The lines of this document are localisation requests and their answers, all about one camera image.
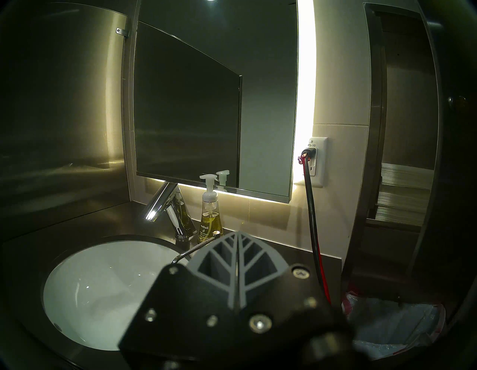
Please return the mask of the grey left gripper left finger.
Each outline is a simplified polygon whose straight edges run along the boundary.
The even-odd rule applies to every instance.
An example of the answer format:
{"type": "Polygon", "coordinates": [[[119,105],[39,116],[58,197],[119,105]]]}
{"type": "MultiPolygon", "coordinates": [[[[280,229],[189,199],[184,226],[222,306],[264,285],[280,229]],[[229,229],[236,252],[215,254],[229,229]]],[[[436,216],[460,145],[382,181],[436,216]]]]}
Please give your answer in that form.
{"type": "Polygon", "coordinates": [[[125,359],[236,359],[237,233],[166,265],[128,325],[125,359]]]}

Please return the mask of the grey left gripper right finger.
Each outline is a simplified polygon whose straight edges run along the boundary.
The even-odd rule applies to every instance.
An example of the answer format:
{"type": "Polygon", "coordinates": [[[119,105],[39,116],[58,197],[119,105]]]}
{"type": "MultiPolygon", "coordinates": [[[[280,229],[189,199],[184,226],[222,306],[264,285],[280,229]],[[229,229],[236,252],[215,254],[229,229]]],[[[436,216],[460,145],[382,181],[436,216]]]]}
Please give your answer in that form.
{"type": "Polygon", "coordinates": [[[236,341],[349,341],[314,257],[236,232],[236,341]]]}

